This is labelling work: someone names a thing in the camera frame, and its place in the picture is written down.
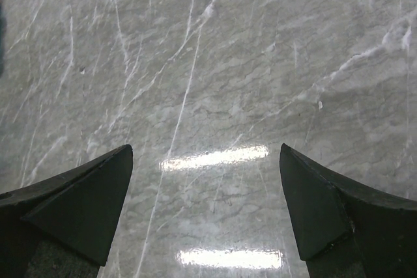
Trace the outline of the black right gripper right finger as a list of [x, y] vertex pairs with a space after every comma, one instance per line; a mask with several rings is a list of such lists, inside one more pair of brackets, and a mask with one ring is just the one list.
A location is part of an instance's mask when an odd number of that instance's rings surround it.
[[361, 184], [286, 144], [280, 174], [310, 277], [416, 276], [416, 201]]

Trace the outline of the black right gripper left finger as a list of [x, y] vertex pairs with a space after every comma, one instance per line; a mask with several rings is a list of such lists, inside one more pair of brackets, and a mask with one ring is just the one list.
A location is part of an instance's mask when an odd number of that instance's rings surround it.
[[133, 150], [1, 194], [2, 277], [97, 277], [128, 191]]

